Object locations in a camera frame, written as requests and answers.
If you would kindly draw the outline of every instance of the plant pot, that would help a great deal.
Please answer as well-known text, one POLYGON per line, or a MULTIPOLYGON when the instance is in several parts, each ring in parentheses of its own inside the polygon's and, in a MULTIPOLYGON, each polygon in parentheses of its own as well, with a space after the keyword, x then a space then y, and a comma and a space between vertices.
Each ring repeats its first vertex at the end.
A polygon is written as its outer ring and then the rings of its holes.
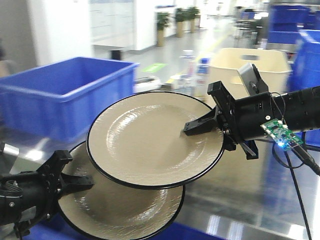
POLYGON ((195 19, 190 20, 190 33, 194 33, 196 28, 196 21, 195 19))
POLYGON ((182 38, 184 36, 184 22, 178 21, 176 23, 176 37, 182 38))
POLYGON ((165 43, 165 36, 164 36, 164 30, 158 30, 156 33, 156 39, 157 39, 157 43, 156 45, 158 47, 163 47, 164 43, 165 43))

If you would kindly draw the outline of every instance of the green sign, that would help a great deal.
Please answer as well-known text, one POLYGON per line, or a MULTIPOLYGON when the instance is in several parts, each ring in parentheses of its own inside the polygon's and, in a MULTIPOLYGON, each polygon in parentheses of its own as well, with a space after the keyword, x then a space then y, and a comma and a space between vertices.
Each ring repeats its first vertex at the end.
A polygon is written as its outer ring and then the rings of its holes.
POLYGON ((167 65, 166 63, 155 62, 154 64, 144 68, 142 72, 155 73, 155 72, 158 72, 160 69, 162 69, 166 65, 167 65))

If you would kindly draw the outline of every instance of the beige plastic basket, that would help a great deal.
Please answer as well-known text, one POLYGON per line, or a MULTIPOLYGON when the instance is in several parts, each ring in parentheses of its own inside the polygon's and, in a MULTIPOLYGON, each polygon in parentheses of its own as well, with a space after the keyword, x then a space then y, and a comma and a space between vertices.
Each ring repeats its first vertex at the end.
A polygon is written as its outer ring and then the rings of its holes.
POLYGON ((211 60, 209 82, 222 81, 235 99, 248 96, 238 75, 246 63, 255 64, 270 92, 285 93, 292 71, 284 52, 249 48, 222 48, 211 60))

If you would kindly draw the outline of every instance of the potted plant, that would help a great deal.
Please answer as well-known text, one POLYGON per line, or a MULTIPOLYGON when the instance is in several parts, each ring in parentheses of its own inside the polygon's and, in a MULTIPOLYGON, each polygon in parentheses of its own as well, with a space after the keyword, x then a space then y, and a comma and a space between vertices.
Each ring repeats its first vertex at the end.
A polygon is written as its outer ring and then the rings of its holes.
POLYGON ((199 9, 196 6, 188 7, 187 11, 187 19, 190 22, 190 32, 195 32, 195 19, 199 16, 199 9))
POLYGON ((156 15, 156 30, 157 30, 157 46, 164 46, 164 31, 169 26, 169 13, 168 12, 157 12, 156 15))
POLYGON ((186 20, 186 11, 181 7, 175 10, 176 36, 182 38, 184 36, 184 21, 186 20))

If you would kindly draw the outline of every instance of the white wall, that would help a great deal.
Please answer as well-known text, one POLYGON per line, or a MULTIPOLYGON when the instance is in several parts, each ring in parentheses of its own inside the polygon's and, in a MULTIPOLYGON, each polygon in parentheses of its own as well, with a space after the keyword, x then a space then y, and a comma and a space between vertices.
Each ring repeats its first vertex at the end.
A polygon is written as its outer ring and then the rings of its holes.
POLYGON ((133 46, 133 0, 91 0, 89 9, 92 44, 129 48, 133 46))
POLYGON ((37 64, 92 57, 88 0, 28 0, 37 64))
MULTIPOLYGON (((176 0, 176 7, 156 8, 157 5, 172 3, 171 1, 159 0, 135 0, 135 39, 134 49, 143 50, 154 46, 157 43, 157 12, 167 12, 171 15, 169 27, 164 30, 164 36, 170 37, 176 34, 176 23, 174 15, 176 8, 188 8, 195 5, 195 0, 176 0)), ((184 29, 189 28, 188 22, 185 22, 184 29)))
POLYGON ((156 0, 135 0, 134 49, 143 50, 156 44, 156 0))

